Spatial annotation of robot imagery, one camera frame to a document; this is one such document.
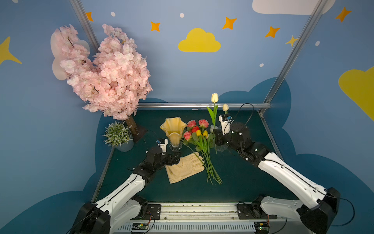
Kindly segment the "cream tulip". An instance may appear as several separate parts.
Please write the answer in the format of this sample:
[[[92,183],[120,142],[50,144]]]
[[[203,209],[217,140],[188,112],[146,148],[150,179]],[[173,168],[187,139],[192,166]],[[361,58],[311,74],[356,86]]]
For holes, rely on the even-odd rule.
[[[229,110],[229,106],[227,104],[224,104],[222,107],[222,110],[224,111],[225,114],[227,114]]]

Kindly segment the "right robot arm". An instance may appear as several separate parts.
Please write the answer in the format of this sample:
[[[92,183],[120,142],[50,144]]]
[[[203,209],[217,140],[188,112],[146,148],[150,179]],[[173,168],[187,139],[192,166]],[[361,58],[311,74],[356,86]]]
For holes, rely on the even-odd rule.
[[[315,234],[327,233],[338,214],[339,191],[335,188],[325,189],[314,183],[265,145],[252,141],[249,129],[240,122],[227,124],[215,129],[213,133],[217,145],[234,149],[245,161],[271,175],[297,196],[297,200],[258,196],[251,204],[243,206],[254,218],[282,216],[301,222]]]

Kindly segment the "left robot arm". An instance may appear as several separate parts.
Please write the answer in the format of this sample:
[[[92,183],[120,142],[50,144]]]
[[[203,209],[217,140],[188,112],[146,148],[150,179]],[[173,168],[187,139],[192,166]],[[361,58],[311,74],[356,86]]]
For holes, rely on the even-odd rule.
[[[84,204],[68,234],[112,234],[122,223],[141,213],[143,205],[135,199],[165,166],[178,164],[181,152],[168,153],[165,147],[152,147],[129,178],[105,198]]]

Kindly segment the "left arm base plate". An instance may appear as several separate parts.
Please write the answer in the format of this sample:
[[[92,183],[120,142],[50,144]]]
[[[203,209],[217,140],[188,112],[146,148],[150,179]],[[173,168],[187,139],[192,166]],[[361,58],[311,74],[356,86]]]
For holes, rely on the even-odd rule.
[[[161,204],[147,204],[141,207],[140,213],[131,220],[149,220],[150,217],[155,220],[160,219],[161,215]]]

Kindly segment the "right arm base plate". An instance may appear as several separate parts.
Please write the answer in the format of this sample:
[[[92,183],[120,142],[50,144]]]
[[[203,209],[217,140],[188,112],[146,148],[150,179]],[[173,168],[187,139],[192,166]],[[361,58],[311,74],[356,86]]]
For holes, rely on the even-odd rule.
[[[237,204],[237,214],[239,219],[266,219],[266,220],[273,220],[277,219],[276,215],[268,215],[266,214],[259,204],[255,203],[244,203],[239,202]]]

